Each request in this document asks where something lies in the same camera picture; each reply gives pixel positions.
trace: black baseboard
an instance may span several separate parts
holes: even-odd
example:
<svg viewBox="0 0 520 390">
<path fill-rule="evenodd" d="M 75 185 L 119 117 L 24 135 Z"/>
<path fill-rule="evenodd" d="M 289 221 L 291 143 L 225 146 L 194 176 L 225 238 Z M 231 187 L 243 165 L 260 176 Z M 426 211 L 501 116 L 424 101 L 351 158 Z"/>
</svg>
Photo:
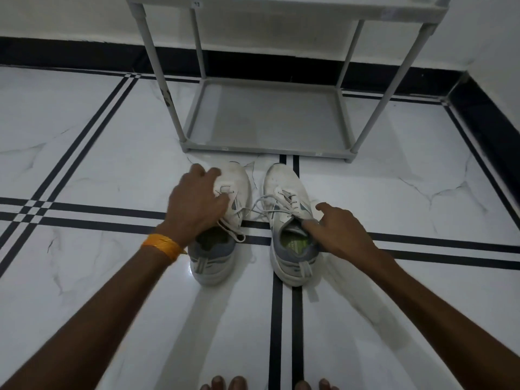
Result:
<svg viewBox="0 0 520 390">
<path fill-rule="evenodd" d="M 520 202 L 520 132 L 472 78 L 457 85 L 450 101 Z"/>
<path fill-rule="evenodd" d="M 193 49 L 157 48 L 166 74 L 200 76 Z M 335 84 L 342 62 L 270 54 L 204 51 L 209 76 L 275 80 L 319 85 Z M 0 64 L 57 67 L 119 72 L 152 73 L 142 45 L 109 44 L 32 38 L 0 38 Z M 342 87 L 384 92 L 397 66 L 351 63 Z M 460 71 L 412 67 L 397 94 L 444 96 L 460 77 Z"/>
</svg>

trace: bottom shelf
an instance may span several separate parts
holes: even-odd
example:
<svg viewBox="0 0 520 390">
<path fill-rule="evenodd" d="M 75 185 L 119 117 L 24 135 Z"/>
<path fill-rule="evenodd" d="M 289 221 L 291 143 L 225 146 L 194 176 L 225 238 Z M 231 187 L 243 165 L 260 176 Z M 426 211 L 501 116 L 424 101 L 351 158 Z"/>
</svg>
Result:
<svg viewBox="0 0 520 390">
<path fill-rule="evenodd" d="M 334 86 L 203 79 L 184 131 L 184 150 L 355 157 L 342 93 Z"/>
</svg>

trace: floor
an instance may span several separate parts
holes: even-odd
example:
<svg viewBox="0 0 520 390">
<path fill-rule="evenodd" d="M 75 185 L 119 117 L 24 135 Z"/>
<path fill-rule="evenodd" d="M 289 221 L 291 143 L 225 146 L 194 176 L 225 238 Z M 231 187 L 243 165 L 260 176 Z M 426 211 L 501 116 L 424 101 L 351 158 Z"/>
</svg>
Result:
<svg viewBox="0 0 520 390">
<path fill-rule="evenodd" d="M 181 122 L 197 83 L 169 79 Z M 229 160 L 254 198 L 285 161 L 313 203 L 350 209 L 408 273 L 520 354 L 517 207 L 449 105 L 393 98 L 347 164 L 185 154 L 151 76 L 0 67 L 0 88 L 0 383 L 131 257 L 191 163 Z M 344 101 L 362 126 L 377 95 Z M 349 263 L 324 256 L 309 285 L 282 285 L 259 220 L 245 223 L 237 267 L 217 288 L 193 280 L 186 256 L 166 271 L 98 388 L 198 389 L 216 374 L 250 389 L 321 377 L 345 390 L 460 388 Z"/>
</svg>

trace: shoe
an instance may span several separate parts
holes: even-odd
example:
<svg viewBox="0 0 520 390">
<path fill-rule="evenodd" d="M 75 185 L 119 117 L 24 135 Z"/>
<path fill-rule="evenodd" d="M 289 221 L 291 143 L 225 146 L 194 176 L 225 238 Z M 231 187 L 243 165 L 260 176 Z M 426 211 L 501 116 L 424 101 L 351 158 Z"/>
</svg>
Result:
<svg viewBox="0 0 520 390">
<path fill-rule="evenodd" d="M 239 163 L 226 163 L 220 170 L 222 174 L 215 180 L 213 191 L 215 196 L 229 195 L 226 214 L 217 226 L 199 234 L 188 245 L 191 273 L 205 286 L 222 282 L 235 266 L 233 251 L 237 242 L 245 241 L 240 225 L 251 197 L 249 177 Z"/>
<path fill-rule="evenodd" d="M 313 276 L 319 253 L 318 243 L 302 228 L 303 220 L 313 219 L 302 182 L 286 164 L 273 164 L 265 176 L 264 195 L 258 201 L 271 225 L 272 268 L 285 284 L 302 286 Z"/>
</svg>

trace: checkered pattern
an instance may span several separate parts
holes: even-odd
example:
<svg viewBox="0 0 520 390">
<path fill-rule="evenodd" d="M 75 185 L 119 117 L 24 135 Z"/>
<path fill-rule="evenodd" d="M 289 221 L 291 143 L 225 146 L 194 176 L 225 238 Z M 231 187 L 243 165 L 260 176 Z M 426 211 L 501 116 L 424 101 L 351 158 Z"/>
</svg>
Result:
<svg viewBox="0 0 520 390">
<path fill-rule="evenodd" d="M 51 205 L 52 202 L 50 201 L 28 200 L 13 222 L 38 224 Z"/>
</svg>

